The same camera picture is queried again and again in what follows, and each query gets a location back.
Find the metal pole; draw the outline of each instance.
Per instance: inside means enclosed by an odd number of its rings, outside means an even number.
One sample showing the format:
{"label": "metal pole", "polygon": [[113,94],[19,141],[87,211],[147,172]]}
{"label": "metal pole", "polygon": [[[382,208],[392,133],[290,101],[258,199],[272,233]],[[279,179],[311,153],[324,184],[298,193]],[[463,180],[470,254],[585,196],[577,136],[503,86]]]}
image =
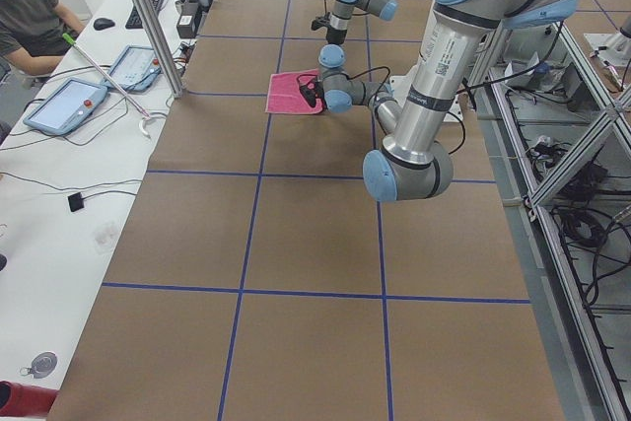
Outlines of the metal pole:
{"label": "metal pole", "polygon": [[149,41],[158,56],[160,67],[169,82],[174,98],[181,97],[183,92],[181,78],[175,68],[175,62],[171,56],[169,44],[167,43],[167,39],[165,38],[162,28],[160,27],[158,15],[153,9],[151,0],[132,0],[132,2],[138,10],[138,15],[142,20],[143,28],[145,29],[145,32],[147,32]]}

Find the black box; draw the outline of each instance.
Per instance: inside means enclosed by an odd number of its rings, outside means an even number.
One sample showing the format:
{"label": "black box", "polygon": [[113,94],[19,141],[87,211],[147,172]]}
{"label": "black box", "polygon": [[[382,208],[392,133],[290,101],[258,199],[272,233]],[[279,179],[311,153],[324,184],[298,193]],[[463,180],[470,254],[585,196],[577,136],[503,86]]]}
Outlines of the black box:
{"label": "black box", "polygon": [[177,34],[180,38],[195,38],[201,22],[201,7],[197,2],[186,1],[181,4],[181,13],[177,20]]}

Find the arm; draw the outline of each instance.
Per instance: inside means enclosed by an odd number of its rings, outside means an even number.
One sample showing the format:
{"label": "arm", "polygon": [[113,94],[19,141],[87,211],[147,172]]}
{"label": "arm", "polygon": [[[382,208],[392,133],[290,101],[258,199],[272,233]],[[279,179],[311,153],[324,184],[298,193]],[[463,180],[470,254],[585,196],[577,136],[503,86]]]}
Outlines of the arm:
{"label": "arm", "polygon": [[4,58],[31,76],[42,76],[51,73],[63,56],[31,56],[24,48],[20,48],[6,54]]}
{"label": "arm", "polygon": [[59,2],[53,10],[55,14],[57,14],[59,18],[63,21],[63,23],[70,27],[72,30],[74,30],[78,34],[83,31],[83,28],[85,26],[81,23],[79,17],[77,17],[72,10],[63,5],[61,2]]}

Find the pink towel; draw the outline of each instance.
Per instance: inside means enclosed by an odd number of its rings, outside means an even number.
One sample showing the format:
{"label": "pink towel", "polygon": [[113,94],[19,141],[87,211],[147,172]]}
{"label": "pink towel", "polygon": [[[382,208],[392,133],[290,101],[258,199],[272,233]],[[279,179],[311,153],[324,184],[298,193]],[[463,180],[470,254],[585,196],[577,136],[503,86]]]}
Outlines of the pink towel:
{"label": "pink towel", "polygon": [[298,90],[296,79],[300,79],[300,84],[306,84],[311,79],[309,75],[316,75],[317,70],[300,71],[298,73],[272,74],[269,81],[269,91],[267,93],[267,105],[265,111],[268,113],[293,113],[293,114],[313,114],[323,110],[322,101],[315,100],[315,107],[311,108],[305,98]]}

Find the table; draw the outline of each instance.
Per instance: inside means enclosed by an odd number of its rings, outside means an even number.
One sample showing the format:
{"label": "table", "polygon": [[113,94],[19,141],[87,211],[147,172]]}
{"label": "table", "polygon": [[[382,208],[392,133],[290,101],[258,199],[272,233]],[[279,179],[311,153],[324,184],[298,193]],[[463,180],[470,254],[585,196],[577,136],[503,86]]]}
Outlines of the table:
{"label": "table", "polygon": [[[171,51],[179,38],[175,29],[178,13],[175,0],[166,0],[159,19]],[[106,0],[95,18],[108,17],[116,22],[111,29],[97,32],[92,22],[78,39],[100,64],[110,65],[127,44],[150,45],[144,30],[126,30],[131,0]],[[70,50],[55,70],[67,71],[86,66],[77,51]],[[39,98],[47,97],[73,74],[52,77],[41,89]],[[75,77],[98,82],[94,70],[78,72]],[[134,95],[149,111],[169,113],[171,90],[159,76],[144,94]],[[135,193],[164,125],[155,120],[148,125],[151,139],[139,129],[140,115],[112,92],[95,111],[95,119],[70,135],[77,143],[63,139],[42,141],[27,132],[19,122],[0,148],[0,173],[18,175],[65,188],[82,188],[102,182],[134,181],[84,191],[123,190]],[[97,136],[106,124],[114,122]],[[0,380],[59,388],[90,312],[118,236],[134,197],[107,193],[86,201],[86,207],[71,213],[67,196],[74,191],[56,191],[40,184],[24,182],[4,175],[0,180],[1,252],[8,258],[0,272]],[[58,358],[55,371],[34,381],[21,377],[39,353],[51,351]]]}
{"label": "table", "polygon": [[[355,19],[349,73],[413,64],[431,0],[399,5]],[[383,205],[367,110],[265,114],[321,14],[213,2],[50,421],[564,418],[475,114],[450,189]]]}

